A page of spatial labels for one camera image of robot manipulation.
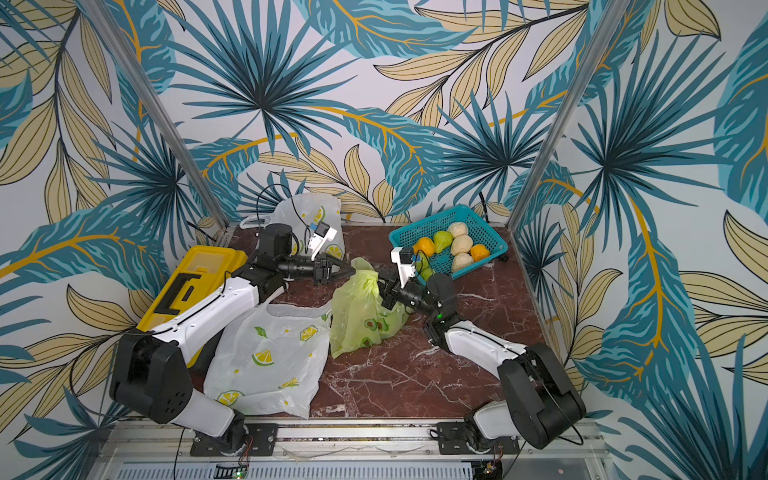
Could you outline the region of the green avocado plastic bag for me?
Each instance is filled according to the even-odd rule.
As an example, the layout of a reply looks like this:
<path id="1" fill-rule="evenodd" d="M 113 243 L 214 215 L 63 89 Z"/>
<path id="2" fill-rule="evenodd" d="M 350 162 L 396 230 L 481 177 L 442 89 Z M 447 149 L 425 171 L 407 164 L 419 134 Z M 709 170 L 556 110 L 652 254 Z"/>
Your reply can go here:
<path id="1" fill-rule="evenodd" d="M 332 297 L 330 352 L 333 358 L 381 344 L 394 337 L 409 314 L 401 304 L 382 305 L 379 273 L 363 258 L 351 262 L 355 273 Z"/>

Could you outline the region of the small green pear back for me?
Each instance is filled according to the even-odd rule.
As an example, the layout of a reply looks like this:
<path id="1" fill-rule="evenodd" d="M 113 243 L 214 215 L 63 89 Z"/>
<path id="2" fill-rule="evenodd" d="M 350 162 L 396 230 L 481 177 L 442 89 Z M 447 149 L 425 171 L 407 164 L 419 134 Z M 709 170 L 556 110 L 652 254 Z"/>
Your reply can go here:
<path id="1" fill-rule="evenodd" d="M 440 254 L 445 249 L 449 248 L 453 243 L 453 235 L 448 231 L 437 231 L 433 235 L 434 250 L 436 254 Z"/>

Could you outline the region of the white pear front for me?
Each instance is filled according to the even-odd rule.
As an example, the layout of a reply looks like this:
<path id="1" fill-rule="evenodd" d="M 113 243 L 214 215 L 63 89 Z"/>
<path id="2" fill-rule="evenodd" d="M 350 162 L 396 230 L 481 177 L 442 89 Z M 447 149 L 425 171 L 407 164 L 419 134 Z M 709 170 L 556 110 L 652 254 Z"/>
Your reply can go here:
<path id="1" fill-rule="evenodd" d="M 452 272 L 457 273 L 465 268 L 468 268 L 473 263 L 474 259 L 469 253 L 459 253 L 453 257 Z"/>

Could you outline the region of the white lemon plastic bag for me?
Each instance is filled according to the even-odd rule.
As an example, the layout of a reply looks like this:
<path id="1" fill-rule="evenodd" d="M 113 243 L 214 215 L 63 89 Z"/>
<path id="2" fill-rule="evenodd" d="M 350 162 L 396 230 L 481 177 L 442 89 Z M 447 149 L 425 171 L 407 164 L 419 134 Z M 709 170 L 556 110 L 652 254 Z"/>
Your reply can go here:
<path id="1" fill-rule="evenodd" d="M 206 396 L 245 415 L 306 419 L 329 353 L 331 304 L 265 303 L 223 331 L 203 383 Z"/>

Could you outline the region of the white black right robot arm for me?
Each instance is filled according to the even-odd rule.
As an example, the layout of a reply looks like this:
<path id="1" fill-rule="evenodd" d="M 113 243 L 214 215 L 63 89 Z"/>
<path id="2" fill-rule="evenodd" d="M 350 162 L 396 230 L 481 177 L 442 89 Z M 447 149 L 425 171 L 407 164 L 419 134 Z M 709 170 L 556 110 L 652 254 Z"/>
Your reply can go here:
<path id="1" fill-rule="evenodd" d="M 587 414 L 583 399 L 553 350 L 513 343 L 482 330 L 457 310 L 453 281 L 435 274 L 422 286 L 386 276 L 377 281 L 382 305 L 424 314 L 424 332 L 434 346 L 463 357 L 496 377 L 504 399 L 488 402 L 464 419 L 466 442 L 485 450 L 499 438 L 518 437 L 543 449 Z"/>

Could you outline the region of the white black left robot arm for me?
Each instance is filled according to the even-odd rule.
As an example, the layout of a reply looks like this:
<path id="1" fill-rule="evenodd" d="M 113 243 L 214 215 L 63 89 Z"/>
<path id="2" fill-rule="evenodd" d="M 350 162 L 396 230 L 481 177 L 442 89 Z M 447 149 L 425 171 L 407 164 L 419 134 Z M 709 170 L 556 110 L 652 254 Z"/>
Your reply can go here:
<path id="1" fill-rule="evenodd" d="M 324 253 L 336 229 L 324 222 L 309 228 L 306 255 L 293 253 L 293 230 L 272 223 L 259 234 L 256 251 L 221 287 L 186 312 L 150 331 L 133 329 L 119 341 L 110 398 L 157 424 L 172 423 L 215 443 L 228 455 L 248 443 L 244 416 L 193 386 L 187 364 L 205 344 L 242 314 L 268 302 L 295 278 L 315 284 L 345 279 L 346 262 Z"/>

